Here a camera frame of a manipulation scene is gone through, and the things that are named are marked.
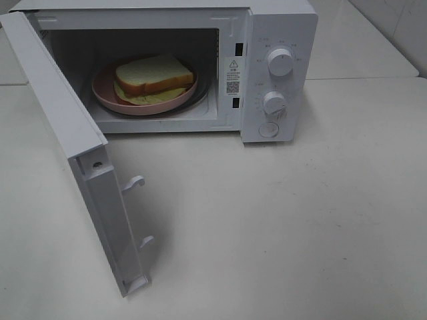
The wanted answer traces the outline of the round white door button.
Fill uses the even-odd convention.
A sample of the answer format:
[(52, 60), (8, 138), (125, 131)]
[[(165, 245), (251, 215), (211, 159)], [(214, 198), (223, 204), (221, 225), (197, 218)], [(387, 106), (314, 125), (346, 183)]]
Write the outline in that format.
[(260, 125), (259, 134), (265, 138), (273, 138), (279, 132), (279, 126), (274, 122), (266, 122)]

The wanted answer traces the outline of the white bread sandwich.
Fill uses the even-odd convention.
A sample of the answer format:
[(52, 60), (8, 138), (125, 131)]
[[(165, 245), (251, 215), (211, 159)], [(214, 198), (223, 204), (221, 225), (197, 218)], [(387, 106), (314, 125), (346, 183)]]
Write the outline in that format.
[(135, 59), (115, 69), (114, 90), (132, 105), (153, 105), (184, 94), (195, 76), (173, 55)]

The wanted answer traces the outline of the pink round plate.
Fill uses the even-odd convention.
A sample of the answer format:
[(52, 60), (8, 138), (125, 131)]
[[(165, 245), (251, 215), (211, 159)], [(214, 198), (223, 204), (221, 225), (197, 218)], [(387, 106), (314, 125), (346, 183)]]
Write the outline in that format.
[(171, 111), (189, 102), (189, 99), (195, 93), (198, 85), (198, 75), (194, 68), (182, 61), (189, 70), (193, 73), (193, 83), (188, 85), (180, 95), (173, 99), (162, 101), (150, 105), (135, 105), (129, 101), (123, 100), (114, 89), (115, 83), (115, 69), (125, 63), (130, 62), (131, 59), (120, 59), (106, 65), (101, 69), (92, 81), (92, 91), (97, 100), (107, 109), (115, 111), (116, 113), (131, 116), (148, 116), (157, 115)]

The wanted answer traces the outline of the white microwave door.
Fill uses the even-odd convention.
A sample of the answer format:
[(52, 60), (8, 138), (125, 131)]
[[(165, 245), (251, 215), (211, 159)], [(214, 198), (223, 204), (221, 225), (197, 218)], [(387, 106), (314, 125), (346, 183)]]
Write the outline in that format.
[(144, 178), (120, 185), (107, 152), (107, 139), (66, 80), (39, 36), (20, 12), (1, 16), (1, 26), (68, 160), (122, 296), (149, 283), (139, 259), (152, 242), (135, 239), (123, 196)]

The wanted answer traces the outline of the glass microwave turntable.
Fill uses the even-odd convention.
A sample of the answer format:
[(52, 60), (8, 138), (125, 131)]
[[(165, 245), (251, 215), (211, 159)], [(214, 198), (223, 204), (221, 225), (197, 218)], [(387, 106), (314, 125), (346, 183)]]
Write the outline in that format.
[[(117, 95), (119, 95), (123, 100), (129, 101), (130, 103), (133, 103), (135, 105), (150, 105), (162, 101), (167, 101), (170, 99), (173, 99), (177, 95), (180, 95), (183, 91), (185, 91), (185, 88), (178, 88), (178, 89), (172, 89), (168, 91), (163, 91), (161, 93), (155, 93), (152, 95), (140, 95), (137, 97), (127, 97), (123, 91), (123, 89), (117, 84), (115, 81), (114, 83), (114, 89)], [(189, 102), (184, 103), (183, 106), (178, 107), (173, 110), (179, 110), (179, 109), (185, 109), (189, 107), (190, 105), (196, 104), (199, 101), (201, 101), (207, 94), (207, 88), (203, 88), (201, 90), (201, 86), (198, 84), (197, 89), (195, 90), (195, 93), (193, 96), (189, 99)]]

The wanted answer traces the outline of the white microwave oven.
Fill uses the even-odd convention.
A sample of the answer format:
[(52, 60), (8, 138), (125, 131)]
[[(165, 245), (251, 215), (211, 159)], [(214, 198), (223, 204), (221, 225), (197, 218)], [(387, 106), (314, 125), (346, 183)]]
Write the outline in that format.
[[(175, 133), (237, 131), (246, 143), (294, 136), (318, 16), (307, 1), (20, 1), (8, 13), (27, 15), (100, 131)], [(268, 70), (268, 53), (287, 47), (294, 68)], [(206, 96), (185, 109), (151, 117), (105, 110), (91, 94), (94, 73), (127, 57), (172, 53), (197, 72)], [(266, 93), (287, 107), (266, 115)], [(274, 122), (278, 134), (258, 129)]]

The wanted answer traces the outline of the white upper microwave knob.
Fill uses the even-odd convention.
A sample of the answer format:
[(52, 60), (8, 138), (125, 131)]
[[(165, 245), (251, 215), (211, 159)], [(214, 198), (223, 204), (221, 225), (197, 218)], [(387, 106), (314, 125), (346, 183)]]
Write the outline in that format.
[(276, 47), (268, 53), (267, 62), (270, 74), (283, 77), (294, 68), (294, 54), (287, 47)]

